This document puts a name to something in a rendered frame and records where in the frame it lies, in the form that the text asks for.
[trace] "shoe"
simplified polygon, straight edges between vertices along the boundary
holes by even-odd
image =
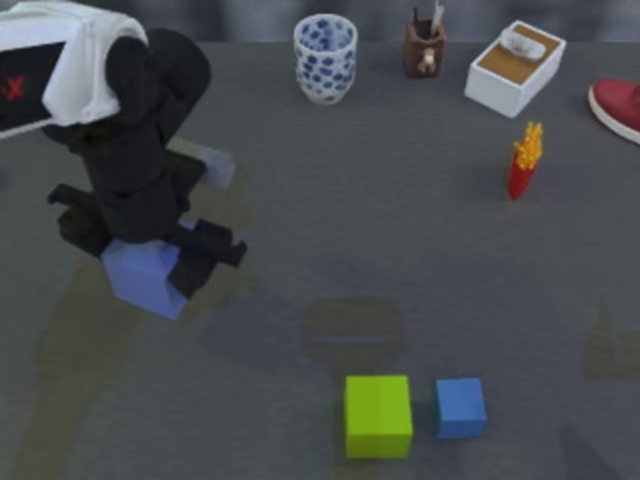
[[[640,144],[640,84],[603,78],[589,89],[596,118],[622,138]]]

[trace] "tabletop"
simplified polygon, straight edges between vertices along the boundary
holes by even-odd
[[[0,478],[631,480],[640,471],[640,155],[586,106],[640,79],[630,44],[570,44],[508,120],[463,96],[480,44],[407,80],[398,44],[359,47],[340,104],[296,89],[287,44],[207,44],[214,80],[181,135],[233,153],[192,217],[250,245],[176,322],[113,299],[59,238],[81,162],[40,133],[0,144]],[[544,155],[505,175],[528,120]],[[379,342],[366,342],[371,336]],[[411,379],[410,458],[346,462],[346,373]],[[482,438],[434,440],[432,383],[478,376]]]

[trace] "green block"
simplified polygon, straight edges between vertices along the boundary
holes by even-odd
[[[407,376],[348,376],[344,416],[347,458],[409,455],[413,419]]]

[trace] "blue and white cup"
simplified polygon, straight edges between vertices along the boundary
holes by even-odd
[[[304,18],[293,31],[296,81],[313,103],[334,105],[356,79],[358,30],[339,15]]]

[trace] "wooden pen holder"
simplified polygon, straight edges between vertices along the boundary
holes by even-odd
[[[404,72],[409,78],[440,75],[447,34],[441,23],[431,36],[431,19],[407,22],[402,47]]]

